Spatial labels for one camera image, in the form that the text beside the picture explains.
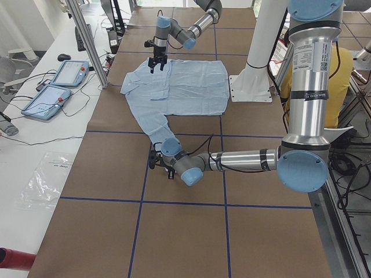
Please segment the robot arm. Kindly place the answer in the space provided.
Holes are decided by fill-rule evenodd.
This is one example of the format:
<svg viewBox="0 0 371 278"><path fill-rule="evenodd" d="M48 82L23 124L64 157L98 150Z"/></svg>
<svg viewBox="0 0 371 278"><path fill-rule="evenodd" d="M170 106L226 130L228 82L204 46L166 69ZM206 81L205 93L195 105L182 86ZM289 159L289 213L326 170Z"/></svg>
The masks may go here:
<svg viewBox="0 0 371 278"><path fill-rule="evenodd" d="M338 129L325 128L332 43L340 34L343 1L289 1L289 40L293 47L288 133L276 149L204 152L191 156L177 139L161 145L161 165L189 186L205 171L261 173L275 170L298 192L313 192L328 178L330 143Z"/></svg>
<svg viewBox="0 0 371 278"><path fill-rule="evenodd" d="M189 28L183 28L174 18L157 17L155 35L144 43L146 48L153 48L153 56L148 59L150 73L154 72L157 65L160 65L160 70L163 70L165 64L167 64L168 55L166 50L170 36L183 48L191 50L204 31L219 22L223 8L221 1L208 0L195 1L195 3L204 11L204 14Z"/></svg>

